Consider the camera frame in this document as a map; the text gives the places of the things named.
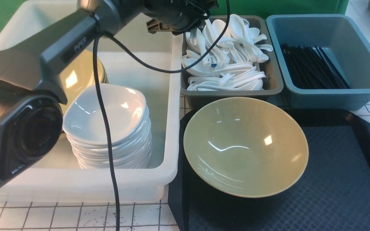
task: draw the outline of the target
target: black cable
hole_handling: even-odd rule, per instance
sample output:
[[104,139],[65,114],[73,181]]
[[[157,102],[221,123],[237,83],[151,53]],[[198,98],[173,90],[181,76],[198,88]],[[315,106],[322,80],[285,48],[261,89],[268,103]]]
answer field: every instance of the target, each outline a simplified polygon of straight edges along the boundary
[[106,36],[107,38],[109,38],[110,40],[112,40],[113,42],[115,42],[118,46],[120,46],[122,48],[122,50],[124,50],[127,54],[129,54],[130,57],[132,57],[133,59],[135,59],[135,61],[137,61],[138,63],[142,64],[143,66],[145,66],[145,67],[147,67],[147,68],[149,68],[151,70],[154,70],[154,71],[157,71],[157,72],[169,73],[169,74],[172,74],[172,73],[181,73],[183,71],[186,71],[186,70],[194,67],[196,64],[198,64],[199,62],[201,62],[201,60],[203,60],[203,58],[206,57],[209,54],[209,52],[216,46],[216,44],[219,42],[219,40],[225,34],[226,29],[228,28],[228,25],[229,25],[229,18],[231,16],[231,7],[229,6],[229,0],[226,0],[226,10],[227,10],[227,14],[226,14],[225,28],[222,31],[222,33],[219,35],[219,37],[214,41],[214,43],[212,44],[212,46],[210,46],[210,48],[197,61],[195,61],[195,63],[192,63],[188,67],[185,67],[185,68],[182,68],[182,69],[176,70],[176,71],[163,70],[163,69],[159,69],[159,68],[153,67],[153,66],[145,63],[144,61],[140,60],[138,57],[136,57],[127,47],[125,47],[125,45],[123,45],[118,39],[114,38],[114,36],[111,33],[105,32],[104,33],[104,36]]
[[112,179],[112,185],[113,185],[113,192],[115,194],[115,218],[116,218],[116,231],[119,231],[119,193],[118,193],[118,185],[116,184],[116,177],[115,177],[115,169],[113,166],[113,156],[112,156],[112,141],[110,138],[110,129],[109,129],[109,123],[108,123],[108,117],[107,113],[105,111],[104,102],[102,100],[102,94],[101,94],[101,88],[100,88],[100,78],[98,76],[98,43],[100,41],[100,38],[102,37],[102,34],[99,33],[97,37],[95,37],[94,40],[94,50],[93,50],[93,62],[94,62],[94,79],[95,79],[95,88],[97,89],[97,96],[98,96],[98,102],[100,104],[102,117],[104,118],[104,124],[105,124],[105,131],[107,133],[107,142],[108,142],[108,157],[109,157],[109,170],[110,170],[110,177]]
[[114,190],[114,194],[115,194],[116,231],[119,231],[119,227],[120,227],[120,223],[119,223],[119,219],[120,219],[119,192],[118,192],[118,185],[116,183],[115,169],[114,169],[114,165],[113,165],[112,140],[111,140],[111,136],[110,136],[109,122],[108,122],[107,113],[105,111],[104,102],[103,102],[103,99],[102,99],[101,88],[100,88],[100,78],[98,76],[98,60],[97,60],[97,57],[98,57],[98,43],[99,43],[99,40],[103,35],[105,35],[106,37],[108,37],[112,41],[114,41],[117,45],[119,45],[127,54],[129,54],[138,63],[142,64],[145,67],[148,67],[151,70],[154,70],[154,71],[157,71],[157,72],[163,72],[163,73],[181,73],[183,71],[186,71],[186,70],[194,67],[196,64],[198,64],[205,56],[207,56],[209,54],[209,52],[214,48],[214,46],[216,46],[216,44],[219,42],[219,40],[225,34],[226,29],[228,28],[229,19],[230,19],[230,16],[231,16],[231,9],[230,9],[230,6],[229,6],[229,0],[226,0],[226,9],[227,9],[227,16],[226,16],[225,28],[222,31],[222,33],[219,35],[219,37],[216,39],[216,41],[210,46],[210,48],[197,61],[195,61],[195,63],[192,63],[190,66],[182,68],[180,70],[176,70],[176,71],[163,70],[163,69],[159,69],[159,68],[156,68],[156,67],[153,67],[151,65],[148,65],[148,64],[144,63],[142,60],[140,60],[138,57],[136,57],[127,47],[125,47],[121,42],[119,42],[116,38],[114,38],[112,34],[110,34],[108,32],[104,32],[104,34],[102,34],[102,32],[99,32],[98,35],[95,37],[94,49],[93,49],[93,52],[92,52],[93,53],[93,56],[92,56],[93,65],[94,65],[94,80],[95,80],[95,88],[96,88],[96,92],[97,92],[98,102],[100,104],[102,117],[104,119],[105,132],[107,133],[109,170],[110,170],[110,176],[111,176],[111,179],[112,179],[112,185],[113,185],[113,190]]

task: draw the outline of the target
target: gray plastic tray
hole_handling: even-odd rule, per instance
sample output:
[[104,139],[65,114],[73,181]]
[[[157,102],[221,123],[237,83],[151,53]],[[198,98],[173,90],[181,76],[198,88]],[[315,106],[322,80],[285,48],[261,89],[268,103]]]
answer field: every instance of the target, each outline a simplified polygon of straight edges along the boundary
[[[250,27],[256,27],[268,37],[266,41],[261,41],[258,44],[270,44],[268,29],[266,27],[265,21],[257,16],[241,16],[249,21]],[[212,16],[211,21],[215,19],[226,20],[226,16]],[[185,55],[187,49],[187,44],[184,41],[182,52]],[[274,52],[264,51],[265,54],[269,56],[269,60],[265,63],[260,64],[260,70],[265,72],[266,78],[263,80],[263,89],[260,91],[188,91],[187,88],[188,78],[190,74],[188,72],[181,73],[181,94],[185,95],[189,107],[191,109],[200,109],[203,106],[209,104],[210,102],[216,101],[221,98],[229,97],[250,97],[258,98],[261,100],[266,100],[269,96],[279,94],[284,85],[279,70],[278,62]]]
[[[266,19],[292,108],[358,110],[370,101],[370,44],[340,14],[273,15]],[[352,89],[300,89],[293,83],[280,45],[322,47]]]

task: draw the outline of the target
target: white plastic bin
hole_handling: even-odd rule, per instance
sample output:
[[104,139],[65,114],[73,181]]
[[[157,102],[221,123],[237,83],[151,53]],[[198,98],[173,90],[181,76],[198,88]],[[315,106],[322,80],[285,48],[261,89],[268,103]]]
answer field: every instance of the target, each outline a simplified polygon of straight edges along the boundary
[[[12,47],[76,10],[76,0],[29,0],[0,33],[0,50]],[[146,63],[168,70],[181,67],[182,37],[149,34],[140,15],[117,38]],[[99,59],[110,84],[141,91],[150,110],[153,157],[147,169],[116,169],[122,203],[156,202],[177,172],[180,74],[164,74],[138,64],[109,39],[101,39]],[[112,202],[109,169],[80,169],[65,136],[40,162],[0,189],[0,201]]]

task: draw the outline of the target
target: black serving tray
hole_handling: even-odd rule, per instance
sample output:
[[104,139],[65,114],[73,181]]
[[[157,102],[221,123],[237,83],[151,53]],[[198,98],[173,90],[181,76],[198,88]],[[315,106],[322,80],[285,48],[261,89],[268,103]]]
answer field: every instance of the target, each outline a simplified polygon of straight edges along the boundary
[[178,174],[168,204],[181,231],[370,230],[370,123],[344,110],[287,111],[302,127],[310,153],[291,188],[246,199],[206,184],[189,166],[181,120]]

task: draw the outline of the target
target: yellow bowl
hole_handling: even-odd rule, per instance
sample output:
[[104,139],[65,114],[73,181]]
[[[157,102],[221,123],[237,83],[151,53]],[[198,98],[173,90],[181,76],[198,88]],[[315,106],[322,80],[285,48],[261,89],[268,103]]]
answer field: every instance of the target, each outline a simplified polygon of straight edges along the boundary
[[224,98],[203,107],[185,129],[184,149],[205,182],[247,198],[288,189],[303,174],[309,157],[296,121],[254,98]]
[[[84,50],[72,61],[60,74],[61,83],[64,88],[68,104],[61,104],[62,113],[68,110],[70,104],[87,87],[94,85],[94,67],[92,52]],[[105,69],[98,59],[98,77],[100,83],[108,82]]]

